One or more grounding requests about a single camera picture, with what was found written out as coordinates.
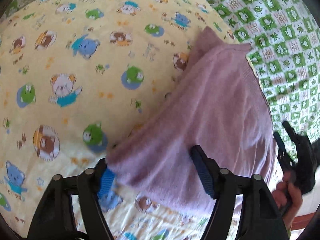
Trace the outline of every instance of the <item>pink knit fabric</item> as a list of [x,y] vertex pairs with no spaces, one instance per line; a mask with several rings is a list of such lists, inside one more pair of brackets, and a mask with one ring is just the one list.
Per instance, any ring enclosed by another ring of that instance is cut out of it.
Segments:
[[225,44],[205,28],[159,113],[107,155],[120,183],[180,212],[209,216],[215,201],[188,153],[196,144],[221,168],[259,173],[269,182],[276,143],[268,105],[245,59],[249,49]]

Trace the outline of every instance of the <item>black mount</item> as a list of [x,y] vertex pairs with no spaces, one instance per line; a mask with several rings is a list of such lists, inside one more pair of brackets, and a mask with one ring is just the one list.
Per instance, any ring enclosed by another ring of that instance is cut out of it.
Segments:
[[243,195],[236,240],[285,240],[287,230],[275,200],[259,174],[251,178],[234,175],[208,158],[199,145],[192,147],[191,158],[204,190],[216,199],[208,226],[201,238],[227,239],[236,195]]
[[[33,216],[27,239],[113,240],[97,197],[106,168],[105,159],[101,159],[94,169],[86,169],[79,176],[54,175]],[[86,234],[76,229],[71,195],[79,195]]]
[[[290,181],[301,190],[302,195],[310,192],[316,183],[315,172],[320,164],[319,143],[311,144],[308,136],[296,134],[289,122],[284,121],[282,126],[289,135],[291,141],[294,142],[297,150],[298,163],[295,163],[288,155],[284,143],[278,132],[274,132],[273,136],[278,144],[278,161],[283,172],[290,171]],[[292,205],[292,199],[287,190],[285,195],[288,199],[287,204],[280,208],[283,215]]]

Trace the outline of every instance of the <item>green checkered blanket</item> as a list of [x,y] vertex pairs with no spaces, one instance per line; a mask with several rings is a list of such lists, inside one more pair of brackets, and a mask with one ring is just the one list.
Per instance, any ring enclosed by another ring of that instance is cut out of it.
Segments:
[[314,18],[302,0],[207,1],[239,42],[252,45],[248,56],[262,82],[274,129],[296,158],[283,120],[311,141],[320,136],[320,30]]

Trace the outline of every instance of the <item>star print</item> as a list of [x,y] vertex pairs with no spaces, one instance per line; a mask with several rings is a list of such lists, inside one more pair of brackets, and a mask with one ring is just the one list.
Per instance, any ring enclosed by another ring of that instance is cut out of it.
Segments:
[[43,184],[44,184],[44,180],[41,179],[40,177],[37,179],[37,182],[38,182],[39,186],[43,186]]

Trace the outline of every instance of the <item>wooden edge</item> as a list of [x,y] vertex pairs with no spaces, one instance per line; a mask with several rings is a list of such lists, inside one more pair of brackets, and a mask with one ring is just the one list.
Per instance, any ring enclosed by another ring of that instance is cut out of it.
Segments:
[[303,229],[307,226],[307,224],[310,222],[311,218],[314,216],[314,212],[308,215],[303,215],[299,217],[295,217],[294,221],[292,222],[291,230],[299,230]]

